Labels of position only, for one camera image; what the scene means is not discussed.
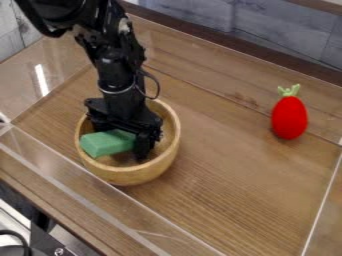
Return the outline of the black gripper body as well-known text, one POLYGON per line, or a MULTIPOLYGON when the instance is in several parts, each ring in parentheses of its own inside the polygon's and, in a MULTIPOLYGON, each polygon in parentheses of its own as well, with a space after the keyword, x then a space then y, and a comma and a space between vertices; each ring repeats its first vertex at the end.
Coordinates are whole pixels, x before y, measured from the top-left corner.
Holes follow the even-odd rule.
POLYGON ((84 101, 94 131, 121 129, 158 140, 162 120, 146 106, 144 79, 133 78, 124 86, 98 80, 97 85, 102 97, 84 101))

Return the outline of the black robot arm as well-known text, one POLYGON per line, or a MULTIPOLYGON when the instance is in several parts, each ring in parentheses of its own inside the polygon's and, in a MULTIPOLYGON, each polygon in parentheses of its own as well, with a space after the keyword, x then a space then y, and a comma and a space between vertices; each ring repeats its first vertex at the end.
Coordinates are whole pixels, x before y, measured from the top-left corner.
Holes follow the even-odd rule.
POLYGON ((162 120, 146 106, 145 49, 117 0, 13 0, 36 30, 58 38, 70 32, 97 71, 102 96, 85 100, 97 132, 120 129, 136 136, 133 155, 144 159, 160 140, 162 120))

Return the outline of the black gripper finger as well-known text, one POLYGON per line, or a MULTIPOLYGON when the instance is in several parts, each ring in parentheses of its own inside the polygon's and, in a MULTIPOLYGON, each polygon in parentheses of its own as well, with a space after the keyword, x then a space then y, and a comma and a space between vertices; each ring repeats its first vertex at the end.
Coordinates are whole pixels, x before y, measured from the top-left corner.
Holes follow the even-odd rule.
POLYGON ((133 154, 137 160, 146 158, 154 146, 154 136, 150 133, 138 133, 133 145, 133 154))

